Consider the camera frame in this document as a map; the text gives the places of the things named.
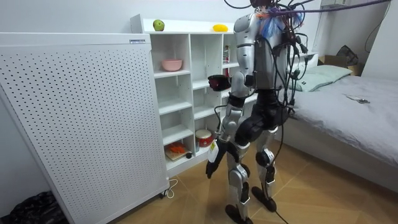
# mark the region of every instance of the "pink bowl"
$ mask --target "pink bowl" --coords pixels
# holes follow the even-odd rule
[[[169,72],[178,71],[182,67],[182,60],[168,59],[162,61],[162,67]]]

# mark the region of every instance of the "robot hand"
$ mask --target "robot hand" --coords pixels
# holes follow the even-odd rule
[[[223,159],[225,153],[230,153],[236,162],[239,162],[239,154],[231,142],[224,142],[220,139],[215,140],[210,146],[210,150],[208,153],[208,162],[206,165],[206,175],[207,178],[211,178],[211,175],[217,170],[221,160]]]

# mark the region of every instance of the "red container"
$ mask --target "red container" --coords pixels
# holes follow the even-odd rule
[[[211,132],[201,129],[195,132],[197,142],[199,142],[199,147],[207,147],[213,142],[213,137]]]

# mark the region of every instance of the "white perforated panel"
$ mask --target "white perforated panel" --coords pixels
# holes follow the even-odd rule
[[[167,185],[149,52],[1,48],[1,86],[75,223],[100,223]]]

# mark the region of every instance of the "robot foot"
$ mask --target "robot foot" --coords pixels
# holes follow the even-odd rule
[[[258,187],[253,187],[251,189],[253,195],[260,201],[270,212],[276,212],[276,203],[274,199],[270,198],[267,200],[266,196],[262,192],[262,190]]]
[[[237,224],[253,224],[252,220],[247,217],[246,220],[242,220],[238,208],[233,205],[227,205],[225,207],[226,214]]]

